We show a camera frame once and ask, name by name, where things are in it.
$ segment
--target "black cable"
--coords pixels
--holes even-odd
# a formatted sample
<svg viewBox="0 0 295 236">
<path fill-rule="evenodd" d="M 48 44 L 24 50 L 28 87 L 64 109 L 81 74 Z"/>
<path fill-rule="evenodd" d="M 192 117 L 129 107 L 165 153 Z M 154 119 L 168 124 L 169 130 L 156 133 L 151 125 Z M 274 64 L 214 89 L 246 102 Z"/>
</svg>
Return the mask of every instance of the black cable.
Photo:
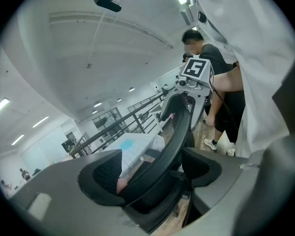
<svg viewBox="0 0 295 236">
<path fill-rule="evenodd" d="M 237 130 L 237 132 L 238 132 L 238 127 L 237 127 L 237 125 L 236 125 L 236 122 L 235 122 L 235 120 L 234 120 L 234 118 L 233 118 L 233 116 L 232 116 L 231 111 L 230 111 L 229 108 L 227 107 L 225 101 L 224 101 L 224 100 L 222 99 L 222 97 L 218 94 L 218 92 L 216 91 L 215 87 L 213 87 L 213 91 L 217 94 L 217 96 L 218 96 L 218 97 L 220 98 L 220 100 L 223 102 L 223 105 L 224 105 L 224 107 L 225 107 L 225 109 L 226 109 L 226 112 L 227 112 L 228 115 L 230 116 L 230 118 L 231 118 L 231 120 L 232 120 L 232 124 L 233 124 L 234 128 L 235 128 L 235 129 Z"/>
</svg>

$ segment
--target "floor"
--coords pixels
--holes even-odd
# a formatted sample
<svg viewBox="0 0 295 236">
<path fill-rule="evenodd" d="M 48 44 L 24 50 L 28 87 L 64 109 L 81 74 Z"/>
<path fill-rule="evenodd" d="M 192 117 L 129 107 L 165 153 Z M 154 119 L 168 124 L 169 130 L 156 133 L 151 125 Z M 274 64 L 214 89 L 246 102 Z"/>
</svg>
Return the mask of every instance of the floor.
<svg viewBox="0 0 295 236">
<path fill-rule="evenodd" d="M 214 138 L 214 127 L 207 126 L 206 124 L 203 123 L 203 120 L 206 118 L 206 115 L 203 114 L 201 117 L 198 126 L 196 127 L 195 130 L 193 130 L 193 135 L 195 138 L 195 147 L 198 149 L 202 150 L 207 150 L 211 151 L 212 153 L 213 150 L 206 146 L 204 144 L 204 139 L 213 139 Z M 164 132 L 160 134 L 165 140 L 165 144 L 167 144 L 171 136 L 174 133 L 173 125 L 171 121 L 169 121 L 166 126 L 163 128 Z M 217 143 L 217 153 L 220 154 L 226 154 L 226 150 L 229 148 L 234 148 L 235 145 L 233 143 L 230 143 L 228 140 L 228 137 L 226 133 L 224 132 L 222 137 Z M 183 220 L 186 216 L 187 210 L 188 210 L 188 205 L 189 205 L 189 200 L 181 199 L 178 207 L 179 207 L 179 215 L 178 217 L 174 217 L 173 214 L 171 214 L 167 220 L 151 235 L 152 236 L 169 236 L 172 235 L 173 233 L 179 231 L 182 227 Z"/>
</svg>

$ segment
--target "white cloth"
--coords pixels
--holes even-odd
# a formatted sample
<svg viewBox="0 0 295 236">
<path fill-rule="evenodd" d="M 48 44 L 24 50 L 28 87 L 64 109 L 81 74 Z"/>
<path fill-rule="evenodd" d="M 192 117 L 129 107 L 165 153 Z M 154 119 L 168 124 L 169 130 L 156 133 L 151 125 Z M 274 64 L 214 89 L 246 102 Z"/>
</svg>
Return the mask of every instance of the white cloth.
<svg viewBox="0 0 295 236">
<path fill-rule="evenodd" d="M 240 65 L 246 108 L 236 155 L 249 157 L 289 134 L 272 96 L 295 61 L 295 33 L 272 0 L 198 0 L 198 3 L 226 40 L 221 43 L 217 40 L 219 34 L 211 34 L 213 44 L 227 63 L 238 60 Z"/>
</svg>

